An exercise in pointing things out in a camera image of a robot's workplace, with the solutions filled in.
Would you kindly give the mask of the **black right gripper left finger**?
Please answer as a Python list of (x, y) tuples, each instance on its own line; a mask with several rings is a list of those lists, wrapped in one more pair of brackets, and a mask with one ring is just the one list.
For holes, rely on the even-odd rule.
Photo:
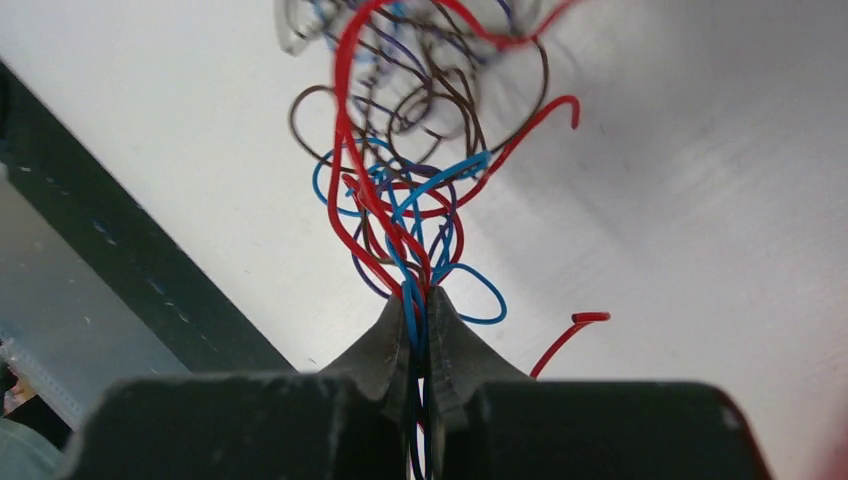
[(319, 372), (342, 388), (332, 423), (335, 479), (410, 477), (411, 361), (403, 302), (391, 297), (376, 322)]

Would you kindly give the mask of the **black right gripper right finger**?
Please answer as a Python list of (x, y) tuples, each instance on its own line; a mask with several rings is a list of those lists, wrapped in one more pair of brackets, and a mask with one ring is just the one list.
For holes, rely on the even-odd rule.
[(428, 291), (427, 323), (428, 467), (434, 479), (463, 479), (470, 438), (467, 408), (478, 387), (530, 377), (464, 323), (440, 286)]

